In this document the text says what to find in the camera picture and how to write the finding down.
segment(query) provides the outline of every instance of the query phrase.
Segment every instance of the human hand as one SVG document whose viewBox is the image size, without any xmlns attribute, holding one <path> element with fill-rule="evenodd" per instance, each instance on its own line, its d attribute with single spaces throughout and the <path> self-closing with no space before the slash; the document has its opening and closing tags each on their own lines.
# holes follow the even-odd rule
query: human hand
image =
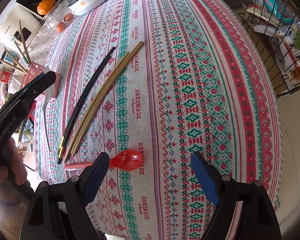
<svg viewBox="0 0 300 240">
<path fill-rule="evenodd" d="M 13 138 L 10 138 L 8 147 L 12 152 L 12 159 L 10 163 L 10 168 L 15 174 L 15 181 L 18 185 L 22 185 L 26 182 L 27 171 L 23 164 L 23 161 L 18 153 L 16 144 Z M 8 169 L 6 166 L 0 166 L 0 200 L 9 205 L 18 205 L 20 200 L 18 200 L 7 188 L 2 184 L 8 177 Z"/>
</svg>

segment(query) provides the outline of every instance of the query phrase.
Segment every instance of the wire basket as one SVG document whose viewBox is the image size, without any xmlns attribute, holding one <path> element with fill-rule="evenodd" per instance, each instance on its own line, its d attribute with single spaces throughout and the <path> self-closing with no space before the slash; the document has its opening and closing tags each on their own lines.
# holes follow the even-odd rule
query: wire basket
<svg viewBox="0 0 300 240">
<path fill-rule="evenodd" d="M 277 97 L 300 89 L 300 12 L 291 0 L 252 0 L 238 13 L 266 66 Z"/>
</svg>

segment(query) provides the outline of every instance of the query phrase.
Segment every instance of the patterned tablecloth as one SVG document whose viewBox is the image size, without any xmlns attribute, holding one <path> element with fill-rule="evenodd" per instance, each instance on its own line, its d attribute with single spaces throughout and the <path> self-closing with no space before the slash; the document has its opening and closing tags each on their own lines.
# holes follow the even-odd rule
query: patterned tablecloth
<svg viewBox="0 0 300 240">
<path fill-rule="evenodd" d="M 125 239 L 200 239 L 213 214 L 190 166 L 201 151 L 235 180 L 259 179 L 274 206 L 282 171 L 282 134 L 267 71 L 241 23 L 221 0 L 107 0 L 59 35 L 47 65 L 61 73 L 47 107 L 49 153 L 38 104 L 39 176 L 63 182 L 79 171 L 57 165 L 74 106 L 98 64 L 116 46 L 79 119 L 121 57 L 145 45 L 107 95 L 71 163 L 130 148 L 143 165 L 110 167 L 87 211 L 96 228 Z M 229 238 L 240 213 L 237 206 Z"/>
</svg>

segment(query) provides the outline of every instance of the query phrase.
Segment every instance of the red box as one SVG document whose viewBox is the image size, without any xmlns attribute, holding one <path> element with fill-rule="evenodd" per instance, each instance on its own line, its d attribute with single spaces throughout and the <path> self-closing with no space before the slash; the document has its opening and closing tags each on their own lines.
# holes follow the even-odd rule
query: red box
<svg viewBox="0 0 300 240">
<path fill-rule="evenodd" d="M 1 71 L 1 74 L 0 74 L 0 81 L 1 82 L 9 83 L 10 77 L 11 77 L 10 72 L 4 71 L 4 70 Z"/>
<path fill-rule="evenodd" d="M 32 62 L 30 69 L 28 71 L 28 74 L 23 76 L 20 89 L 22 89 L 26 84 L 28 84 L 34 78 L 39 76 L 41 73 L 43 73 L 44 69 L 45 69 L 44 66 L 41 66 L 35 62 Z M 56 81 L 54 83 L 54 91 L 51 94 L 51 98 L 57 98 L 59 82 L 60 82 L 60 74 L 56 73 Z M 44 102 L 44 92 L 42 92 L 35 100 Z"/>
</svg>

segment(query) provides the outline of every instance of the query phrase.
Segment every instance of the floor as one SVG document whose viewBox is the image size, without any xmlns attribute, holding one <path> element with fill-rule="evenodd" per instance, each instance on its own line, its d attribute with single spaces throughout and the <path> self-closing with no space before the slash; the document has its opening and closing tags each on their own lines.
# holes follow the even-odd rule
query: floor
<svg viewBox="0 0 300 240">
<path fill-rule="evenodd" d="M 300 233 L 300 90 L 278 100 L 283 133 L 283 168 L 277 212 L 286 239 Z"/>
</svg>

